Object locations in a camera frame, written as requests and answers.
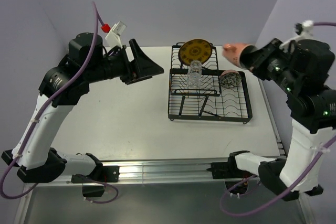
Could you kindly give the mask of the pink white mug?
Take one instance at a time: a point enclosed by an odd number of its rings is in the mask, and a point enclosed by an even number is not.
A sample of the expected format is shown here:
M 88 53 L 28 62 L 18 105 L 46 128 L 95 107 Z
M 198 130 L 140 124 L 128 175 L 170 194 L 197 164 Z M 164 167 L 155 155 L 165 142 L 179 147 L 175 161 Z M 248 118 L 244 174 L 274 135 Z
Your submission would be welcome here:
M 246 69 L 241 60 L 244 55 L 256 51 L 257 47 L 252 44 L 239 42 L 232 44 L 224 44 L 222 46 L 222 49 L 223 49 L 222 55 L 224 58 L 226 58 L 230 63 L 232 63 L 236 67 Z

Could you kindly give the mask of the floral patterned bowl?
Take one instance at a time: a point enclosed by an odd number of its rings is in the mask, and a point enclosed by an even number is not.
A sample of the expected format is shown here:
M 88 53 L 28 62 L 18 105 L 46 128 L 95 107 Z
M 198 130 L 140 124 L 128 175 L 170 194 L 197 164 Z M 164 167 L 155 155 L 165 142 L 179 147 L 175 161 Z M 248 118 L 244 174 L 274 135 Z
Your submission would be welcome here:
M 241 75 L 236 70 L 225 70 L 219 77 L 219 84 L 224 88 L 234 88 L 241 83 Z

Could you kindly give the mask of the clear glass cup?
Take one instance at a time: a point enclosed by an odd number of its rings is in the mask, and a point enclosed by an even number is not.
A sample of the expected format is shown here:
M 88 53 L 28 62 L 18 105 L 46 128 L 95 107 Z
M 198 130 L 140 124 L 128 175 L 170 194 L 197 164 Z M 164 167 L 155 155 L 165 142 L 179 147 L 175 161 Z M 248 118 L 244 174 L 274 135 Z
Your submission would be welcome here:
M 190 63 L 188 74 L 201 75 L 202 74 L 202 63 L 198 60 L 193 60 Z
M 201 72 L 189 71 L 187 74 L 187 87 L 189 89 L 199 89 L 201 87 Z

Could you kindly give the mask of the yellow patterned plate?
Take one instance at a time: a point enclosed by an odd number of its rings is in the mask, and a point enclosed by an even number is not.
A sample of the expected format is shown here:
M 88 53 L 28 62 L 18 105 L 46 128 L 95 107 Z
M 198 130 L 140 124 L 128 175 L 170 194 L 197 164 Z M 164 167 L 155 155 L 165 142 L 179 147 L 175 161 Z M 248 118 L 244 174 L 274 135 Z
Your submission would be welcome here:
M 212 55 L 212 44 L 204 39 L 193 39 L 185 42 L 178 51 L 179 61 L 189 66 L 192 61 L 204 64 Z

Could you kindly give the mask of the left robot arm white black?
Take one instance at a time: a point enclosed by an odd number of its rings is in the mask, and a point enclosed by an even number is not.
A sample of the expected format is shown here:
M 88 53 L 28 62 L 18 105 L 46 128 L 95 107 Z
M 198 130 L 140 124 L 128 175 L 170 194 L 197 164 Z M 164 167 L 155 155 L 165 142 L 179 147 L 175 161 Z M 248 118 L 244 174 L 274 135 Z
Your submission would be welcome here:
M 133 60 L 125 46 L 114 46 L 106 55 L 103 40 L 93 33 L 81 33 L 69 42 L 68 53 L 50 69 L 39 86 L 35 112 L 18 145 L 2 153 L 7 164 L 18 167 L 25 183 L 49 183 L 71 176 L 77 183 L 84 176 L 91 182 L 102 177 L 103 164 L 93 154 L 70 155 L 52 148 L 64 119 L 92 83 L 119 78 L 129 85 L 162 74 L 163 68 L 151 60 L 135 39 L 129 42 Z

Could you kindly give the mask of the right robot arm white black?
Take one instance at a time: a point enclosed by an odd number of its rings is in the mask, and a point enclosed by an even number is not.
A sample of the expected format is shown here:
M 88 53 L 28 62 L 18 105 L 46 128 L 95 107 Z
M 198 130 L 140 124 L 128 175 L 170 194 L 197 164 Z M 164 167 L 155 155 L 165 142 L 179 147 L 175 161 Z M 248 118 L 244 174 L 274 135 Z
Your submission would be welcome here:
M 265 158 L 250 151 L 230 154 L 227 170 L 234 177 L 244 171 L 284 201 L 301 193 L 321 195 L 318 182 L 322 153 L 335 133 L 335 90 L 325 82 L 335 60 L 328 44 L 292 40 L 286 46 L 273 39 L 257 49 L 248 44 L 226 44 L 224 57 L 260 80 L 273 81 L 287 96 L 292 119 L 292 137 L 285 159 Z

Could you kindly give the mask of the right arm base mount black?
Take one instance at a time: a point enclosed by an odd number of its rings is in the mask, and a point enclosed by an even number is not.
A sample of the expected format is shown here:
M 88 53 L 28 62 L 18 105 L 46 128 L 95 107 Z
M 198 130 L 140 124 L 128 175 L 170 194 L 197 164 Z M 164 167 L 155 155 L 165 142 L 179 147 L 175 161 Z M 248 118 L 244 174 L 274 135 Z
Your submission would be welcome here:
M 212 179 L 231 179 L 239 177 L 229 169 L 227 162 L 213 162 L 210 164 L 210 168 L 206 170 L 211 172 Z

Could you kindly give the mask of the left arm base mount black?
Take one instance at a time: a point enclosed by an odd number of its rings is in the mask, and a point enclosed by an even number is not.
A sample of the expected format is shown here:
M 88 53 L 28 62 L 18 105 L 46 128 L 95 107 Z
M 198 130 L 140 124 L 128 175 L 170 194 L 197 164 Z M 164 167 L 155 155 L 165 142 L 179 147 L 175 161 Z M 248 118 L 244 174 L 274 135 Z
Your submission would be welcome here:
M 119 166 L 101 166 L 89 175 L 72 175 L 71 183 L 82 184 L 82 195 L 86 200 L 95 203 L 111 202 L 119 195 L 114 185 L 119 180 L 119 174 Z M 104 193 L 112 193 L 112 198 L 103 200 Z

